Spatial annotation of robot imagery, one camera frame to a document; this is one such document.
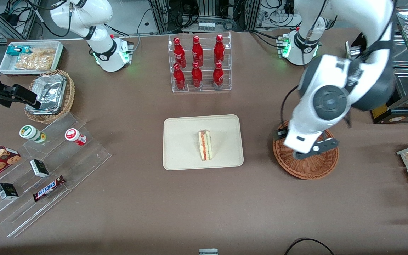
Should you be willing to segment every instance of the beige tray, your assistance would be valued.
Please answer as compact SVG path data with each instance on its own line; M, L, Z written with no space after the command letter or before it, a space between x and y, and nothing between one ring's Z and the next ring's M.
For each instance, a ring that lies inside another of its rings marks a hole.
M202 161L198 132L212 136L214 158ZM236 115L169 118L163 124L163 167L166 170L231 168L243 164L240 121Z

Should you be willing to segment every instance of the clear acrylic shelf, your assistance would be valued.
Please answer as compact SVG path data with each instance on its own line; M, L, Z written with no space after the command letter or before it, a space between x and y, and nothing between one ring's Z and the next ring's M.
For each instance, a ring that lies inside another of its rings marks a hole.
M84 124L73 114L65 114L42 130L47 135L45 142L26 142L18 149L22 160L0 174L0 182L13 184L19 195L15 200L3 200L0 197L0 224L7 232L7 237L21 234L111 157ZM65 140L64 133L71 127L86 136L86 144L78 146ZM34 158L45 163L50 173L48 178L34 174L29 163ZM65 184L34 202L32 195L61 175L66 180Z
M223 84L221 89L214 88L214 47L216 43L217 34L223 36L223 44L225 45L225 59L222 63L222 70L225 73L223 76ZM191 70L193 69L193 55L191 49L193 48L193 36L195 34L175 34L168 37L168 56L170 62L171 84L173 92L202 92L202 91L225 91L232 89L232 62L231 62L231 34L230 33L202 33L199 34L199 41L203 47L204 65L201 67L203 73L203 82L201 88L197 89L193 86L191 77ZM178 90L174 82L174 44L172 40L178 37L180 44L185 50L185 59L187 66L182 69L185 76L185 90Z

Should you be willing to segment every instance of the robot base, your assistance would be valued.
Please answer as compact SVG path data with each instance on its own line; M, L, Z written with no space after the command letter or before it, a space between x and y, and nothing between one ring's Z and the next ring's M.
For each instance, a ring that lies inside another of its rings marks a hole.
M314 56L316 56L319 45L308 53L302 53L294 43L294 36L296 33L297 31L292 31L289 34L284 34L283 37L279 37L276 40L277 46L281 47L281 49L278 49L278 57L285 58L295 65L306 65Z
M130 65L133 58L133 44L128 44L120 38L113 38L113 40L116 42L116 51L108 60L102 61L94 54L97 64L107 72L119 71L124 66Z

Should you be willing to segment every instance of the red bottle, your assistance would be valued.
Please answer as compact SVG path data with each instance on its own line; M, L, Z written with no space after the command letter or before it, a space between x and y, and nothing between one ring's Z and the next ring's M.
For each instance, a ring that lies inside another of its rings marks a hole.
M225 73L221 69L221 62L218 62L215 65L215 70L214 70L214 88L215 89L221 89L223 86L223 75Z
M199 36L193 36L193 48L191 49L193 53L193 61L198 62L199 66L204 65L204 55L203 55L203 47L201 43L199 43Z
M174 42L174 58L176 62L180 65L181 68L185 68L187 66L187 61L185 60L185 51L183 50L182 45L180 45L180 39L175 37L173 39Z
M203 73L201 69L199 69L199 64L197 61L193 62L193 70L191 70L191 76L193 77L193 86L199 89L203 81Z
M225 59L225 45L223 45L223 36L217 35L217 43L214 48L214 63L217 64L219 61L223 63Z
M184 90L185 89L185 76L183 75L182 70L180 70L180 66L178 63L174 63L173 65L174 68L174 82L176 83L176 87L178 90Z

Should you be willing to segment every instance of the table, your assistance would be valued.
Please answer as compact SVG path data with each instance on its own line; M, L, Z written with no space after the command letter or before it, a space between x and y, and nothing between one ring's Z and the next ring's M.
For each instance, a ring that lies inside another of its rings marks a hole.
M319 53L344 56L355 29L332 29ZM395 154L408 147L408 124L374 125L352 111L331 131L340 160L327 177L297 179L272 152L281 100L303 67L248 33L233 33L233 90L173 94L166 36L143 37L133 65L105 73L83 40L62 41L61 69L75 82L72 112L113 154L16 239L0 229L0 254L283 254L299 237L316 238L336 254L408 254L408 176ZM2 77L28 85L32 77ZM286 103L289 117L298 103ZM0 145L20 147L29 121L23 105L0 106ZM245 162L239 168L166 171L162 129L167 118L236 114ZM326 254L300 244L290 254Z

